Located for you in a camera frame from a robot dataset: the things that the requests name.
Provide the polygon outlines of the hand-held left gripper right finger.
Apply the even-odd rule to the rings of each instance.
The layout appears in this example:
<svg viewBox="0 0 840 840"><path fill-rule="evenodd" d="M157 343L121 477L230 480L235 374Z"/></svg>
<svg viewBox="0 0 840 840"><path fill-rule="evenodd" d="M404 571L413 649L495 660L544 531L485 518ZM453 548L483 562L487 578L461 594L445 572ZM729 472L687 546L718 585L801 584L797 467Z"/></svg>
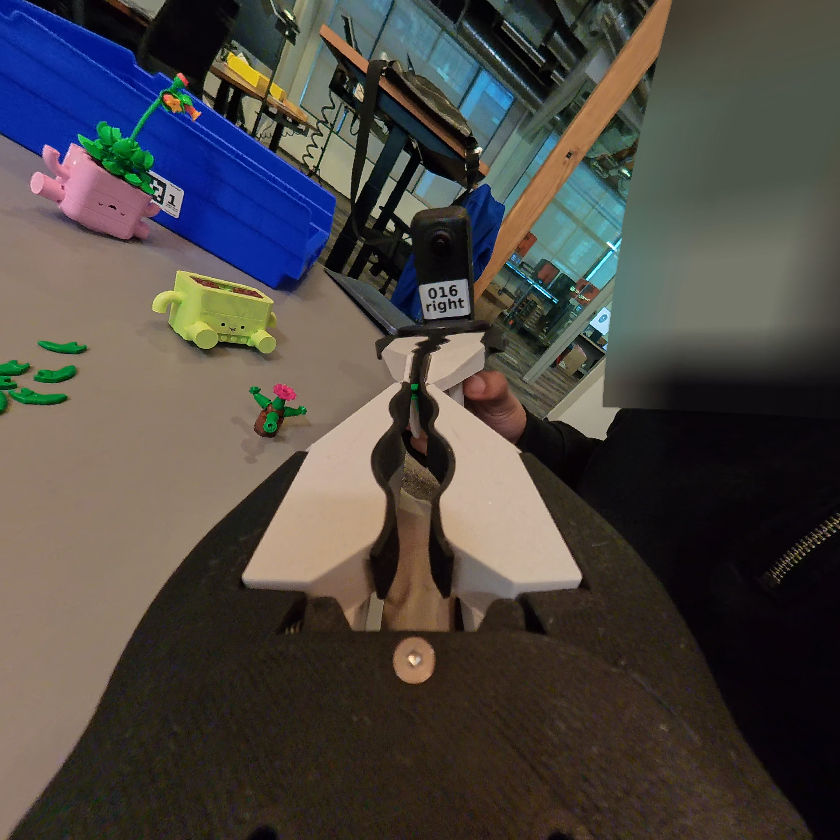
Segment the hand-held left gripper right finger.
<svg viewBox="0 0 840 840"><path fill-rule="evenodd" d="M477 630L497 600L578 589L582 572L518 449L436 385L428 393L455 459L438 505L465 630Z"/></svg>

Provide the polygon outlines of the scattered green leaf pieces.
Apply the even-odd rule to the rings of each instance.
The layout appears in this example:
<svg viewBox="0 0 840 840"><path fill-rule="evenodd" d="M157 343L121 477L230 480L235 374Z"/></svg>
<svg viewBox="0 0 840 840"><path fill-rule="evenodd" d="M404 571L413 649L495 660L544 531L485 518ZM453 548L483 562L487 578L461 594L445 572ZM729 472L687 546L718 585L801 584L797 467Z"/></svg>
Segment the scattered green leaf pieces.
<svg viewBox="0 0 840 840"><path fill-rule="evenodd" d="M2 359L1 414L13 404L57 406L68 402L68 394L57 388L76 378L78 372L73 361L38 367L26 360Z"/></svg>

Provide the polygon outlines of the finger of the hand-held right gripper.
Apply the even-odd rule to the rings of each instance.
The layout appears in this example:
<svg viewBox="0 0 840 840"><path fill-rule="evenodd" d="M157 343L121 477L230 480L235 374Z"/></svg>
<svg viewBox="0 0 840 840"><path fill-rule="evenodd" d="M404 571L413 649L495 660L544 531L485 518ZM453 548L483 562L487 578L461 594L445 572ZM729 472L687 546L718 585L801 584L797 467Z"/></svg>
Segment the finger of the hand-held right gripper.
<svg viewBox="0 0 840 840"><path fill-rule="evenodd" d="M447 336L427 357L425 382L447 392L485 368L487 347L482 336Z"/></svg>
<svg viewBox="0 0 840 840"><path fill-rule="evenodd" d="M425 337L387 337L389 342L381 347L381 360L395 382L411 382L413 359L417 347Z"/></svg>

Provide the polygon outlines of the blue plastic bin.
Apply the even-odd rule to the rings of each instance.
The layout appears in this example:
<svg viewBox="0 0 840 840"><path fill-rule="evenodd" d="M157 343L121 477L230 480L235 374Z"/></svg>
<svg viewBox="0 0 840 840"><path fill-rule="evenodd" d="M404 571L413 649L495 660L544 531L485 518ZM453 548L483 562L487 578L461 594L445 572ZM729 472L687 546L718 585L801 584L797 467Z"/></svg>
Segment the blue plastic bin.
<svg viewBox="0 0 840 840"><path fill-rule="evenodd" d="M128 135L170 82L125 48L28 2L1 3L2 135L67 152L106 121ZM264 285L291 291L328 242L335 198L195 98L156 110L139 142L162 185L156 221Z"/></svg>

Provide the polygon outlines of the lime green toy pot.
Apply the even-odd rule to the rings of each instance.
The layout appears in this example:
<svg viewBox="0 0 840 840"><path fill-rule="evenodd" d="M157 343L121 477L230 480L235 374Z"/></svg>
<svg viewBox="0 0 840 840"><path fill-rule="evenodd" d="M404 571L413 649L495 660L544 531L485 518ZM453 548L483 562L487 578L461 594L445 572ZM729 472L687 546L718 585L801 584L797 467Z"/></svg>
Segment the lime green toy pot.
<svg viewBox="0 0 840 840"><path fill-rule="evenodd" d="M248 346L262 354L277 346L274 302L265 293L227 280L179 270L172 290L158 294L152 310L168 312L172 329L201 350L218 343Z"/></svg>

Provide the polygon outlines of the black framed wooden desk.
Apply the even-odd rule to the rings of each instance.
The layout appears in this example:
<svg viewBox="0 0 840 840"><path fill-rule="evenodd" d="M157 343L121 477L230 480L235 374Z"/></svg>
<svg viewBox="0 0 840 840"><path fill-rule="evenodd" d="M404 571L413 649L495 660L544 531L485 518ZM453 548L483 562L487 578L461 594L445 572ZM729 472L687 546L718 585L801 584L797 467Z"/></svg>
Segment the black framed wooden desk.
<svg viewBox="0 0 840 840"><path fill-rule="evenodd" d="M359 117L350 175L350 212L326 269L359 279L419 166L473 190L488 174L466 123L455 125L410 90L394 62L367 60L327 25L319 35L349 80Z"/></svg>

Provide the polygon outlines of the person's right hand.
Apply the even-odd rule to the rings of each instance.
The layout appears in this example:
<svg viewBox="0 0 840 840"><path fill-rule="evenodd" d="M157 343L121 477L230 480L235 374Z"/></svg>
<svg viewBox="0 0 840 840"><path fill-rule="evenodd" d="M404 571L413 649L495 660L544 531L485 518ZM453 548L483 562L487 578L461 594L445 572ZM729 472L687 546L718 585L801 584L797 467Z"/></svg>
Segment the person's right hand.
<svg viewBox="0 0 840 840"><path fill-rule="evenodd" d="M466 406L479 420L509 443L518 443L528 415L503 373L481 371L473 374L464 380L463 393Z"/></svg>

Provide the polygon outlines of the small brick flower plant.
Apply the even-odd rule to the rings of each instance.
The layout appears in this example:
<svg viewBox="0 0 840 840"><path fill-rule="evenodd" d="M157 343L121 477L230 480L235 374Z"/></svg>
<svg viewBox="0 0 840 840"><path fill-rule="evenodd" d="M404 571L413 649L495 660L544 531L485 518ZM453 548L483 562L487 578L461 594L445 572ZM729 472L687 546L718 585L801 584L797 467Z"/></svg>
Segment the small brick flower plant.
<svg viewBox="0 0 840 840"><path fill-rule="evenodd" d="M295 402L298 395L287 384L275 384L271 395L262 393L257 386L251 386L248 392L260 407L260 413L255 421L255 432L261 437L273 438L286 419L304 416L308 413L305 406L288 405L289 402Z"/></svg>

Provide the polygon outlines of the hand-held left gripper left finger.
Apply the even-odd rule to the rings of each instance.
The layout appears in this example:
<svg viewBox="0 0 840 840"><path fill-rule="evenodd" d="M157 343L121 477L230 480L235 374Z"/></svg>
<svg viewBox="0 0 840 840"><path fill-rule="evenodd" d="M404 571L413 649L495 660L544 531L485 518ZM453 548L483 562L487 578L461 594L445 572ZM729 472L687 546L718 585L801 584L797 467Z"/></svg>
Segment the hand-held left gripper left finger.
<svg viewBox="0 0 840 840"><path fill-rule="evenodd" d="M386 495L371 455L392 425L391 384L312 444L242 575L247 587L329 596L351 628L365 629L374 591L369 556Z"/></svg>

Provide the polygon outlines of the green brick plant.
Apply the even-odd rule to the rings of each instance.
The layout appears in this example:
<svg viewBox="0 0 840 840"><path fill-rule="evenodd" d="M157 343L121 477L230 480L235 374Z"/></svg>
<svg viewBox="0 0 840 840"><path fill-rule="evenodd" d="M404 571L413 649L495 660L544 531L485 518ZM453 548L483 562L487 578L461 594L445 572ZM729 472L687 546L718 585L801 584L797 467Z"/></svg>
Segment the green brick plant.
<svg viewBox="0 0 840 840"><path fill-rule="evenodd" d="M152 196L154 189L151 183L151 167L154 157L142 147L138 137L145 124L159 109L172 114L185 114L192 121L199 119L202 114L196 109L187 92L188 86L186 75L182 72L176 73L170 85L158 93L130 134L124 135L118 127L100 121L96 127L95 139L78 135L81 148L106 172Z"/></svg>

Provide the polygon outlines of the silver ventilation ducts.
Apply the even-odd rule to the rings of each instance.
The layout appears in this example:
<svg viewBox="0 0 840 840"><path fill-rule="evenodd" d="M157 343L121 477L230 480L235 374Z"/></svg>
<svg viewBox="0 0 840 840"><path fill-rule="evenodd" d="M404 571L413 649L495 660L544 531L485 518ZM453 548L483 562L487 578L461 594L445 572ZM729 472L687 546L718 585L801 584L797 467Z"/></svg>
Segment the silver ventilation ducts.
<svg viewBox="0 0 840 840"><path fill-rule="evenodd" d="M654 2L465 2L455 33L527 112L532 138L563 130L575 99L593 91Z"/></svg>

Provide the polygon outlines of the person's right forearm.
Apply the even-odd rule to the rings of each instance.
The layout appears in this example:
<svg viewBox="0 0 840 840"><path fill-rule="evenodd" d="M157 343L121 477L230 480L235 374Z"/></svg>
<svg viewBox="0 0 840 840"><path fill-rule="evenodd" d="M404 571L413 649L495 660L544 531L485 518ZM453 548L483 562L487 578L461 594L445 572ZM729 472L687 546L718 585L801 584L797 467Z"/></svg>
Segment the person's right forearm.
<svg viewBox="0 0 840 840"><path fill-rule="evenodd" d="M588 437L575 427L525 412L526 421L516 446L537 459L565 485L578 490L592 457L605 440Z"/></svg>

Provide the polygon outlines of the person's black jacket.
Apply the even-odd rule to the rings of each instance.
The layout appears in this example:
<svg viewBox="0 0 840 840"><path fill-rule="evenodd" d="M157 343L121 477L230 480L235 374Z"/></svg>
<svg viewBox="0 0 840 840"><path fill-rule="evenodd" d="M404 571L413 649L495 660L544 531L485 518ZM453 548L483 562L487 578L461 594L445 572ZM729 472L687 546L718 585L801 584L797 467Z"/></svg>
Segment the person's black jacket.
<svg viewBox="0 0 840 840"><path fill-rule="evenodd" d="M694 634L815 838L839 834L837 418L623 409L575 492Z"/></svg>

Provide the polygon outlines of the dark flat panel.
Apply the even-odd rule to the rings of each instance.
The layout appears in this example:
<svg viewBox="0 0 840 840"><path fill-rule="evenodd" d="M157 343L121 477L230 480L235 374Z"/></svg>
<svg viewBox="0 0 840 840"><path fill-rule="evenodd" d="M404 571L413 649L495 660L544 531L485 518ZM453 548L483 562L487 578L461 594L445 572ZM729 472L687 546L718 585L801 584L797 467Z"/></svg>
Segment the dark flat panel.
<svg viewBox="0 0 840 840"><path fill-rule="evenodd" d="M368 283L331 269L325 269L325 272L384 334L413 334L421 328Z"/></svg>

